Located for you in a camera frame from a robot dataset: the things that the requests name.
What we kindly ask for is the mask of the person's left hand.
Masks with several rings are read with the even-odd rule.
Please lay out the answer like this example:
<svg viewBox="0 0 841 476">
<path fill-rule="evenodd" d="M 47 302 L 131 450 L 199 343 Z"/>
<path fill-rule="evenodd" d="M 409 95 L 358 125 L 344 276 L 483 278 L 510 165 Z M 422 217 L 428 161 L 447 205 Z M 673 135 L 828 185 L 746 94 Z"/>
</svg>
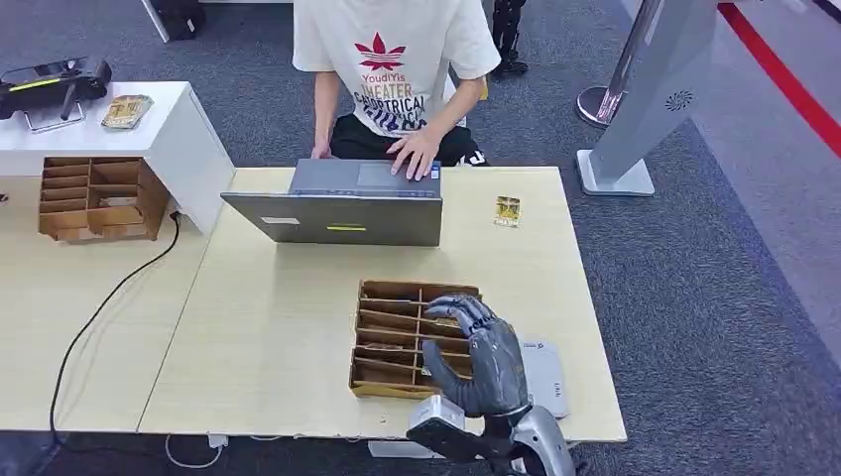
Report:
<svg viewBox="0 0 841 476">
<path fill-rule="evenodd" d="M 404 172 L 407 179 L 415 181 L 426 177 L 439 152 L 441 140 L 442 135 L 425 128 L 395 142 L 387 150 L 388 155 L 395 156 L 391 174 L 395 176 Z"/>
</svg>

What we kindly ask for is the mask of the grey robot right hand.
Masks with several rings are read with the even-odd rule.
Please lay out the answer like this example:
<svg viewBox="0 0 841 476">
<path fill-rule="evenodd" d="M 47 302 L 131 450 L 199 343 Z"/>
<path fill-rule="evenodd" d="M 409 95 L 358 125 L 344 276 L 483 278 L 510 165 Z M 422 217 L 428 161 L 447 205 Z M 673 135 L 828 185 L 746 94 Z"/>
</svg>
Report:
<svg viewBox="0 0 841 476">
<path fill-rule="evenodd" d="M 425 367 L 442 391 L 467 417 L 510 414 L 529 403 L 521 345 L 511 324 L 478 297 L 455 294 L 438 297 L 424 315 L 454 318 L 467 337 L 472 378 L 455 374 L 437 343 L 421 344 Z"/>
</svg>

